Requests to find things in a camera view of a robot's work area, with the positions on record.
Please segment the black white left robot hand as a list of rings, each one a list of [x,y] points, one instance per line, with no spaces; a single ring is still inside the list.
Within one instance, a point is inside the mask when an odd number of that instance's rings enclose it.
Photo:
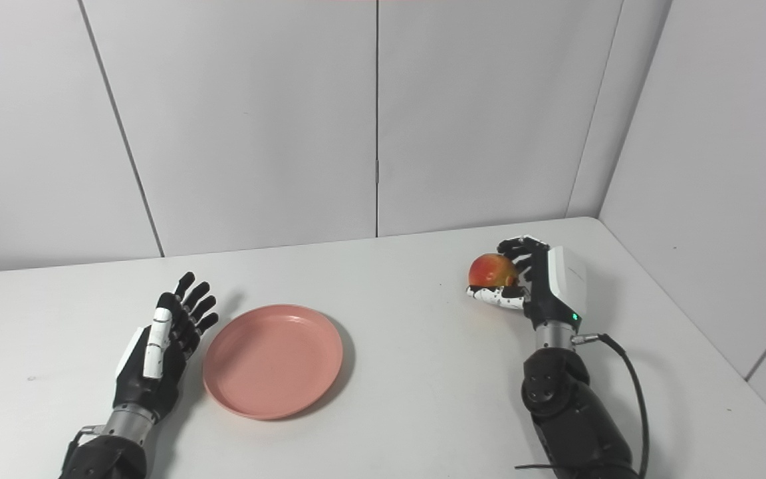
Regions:
[[[115,409],[136,406],[155,422],[170,414],[189,359],[219,321],[210,289],[189,271],[174,291],[160,295],[151,322],[134,334],[116,370]]]

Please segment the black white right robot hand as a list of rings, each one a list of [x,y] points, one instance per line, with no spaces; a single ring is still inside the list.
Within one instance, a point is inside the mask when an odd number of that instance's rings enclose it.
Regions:
[[[580,331],[586,313],[586,264],[571,249],[533,236],[502,240],[470,267],[466,294],[523,313],[535,329],[553,323]]]

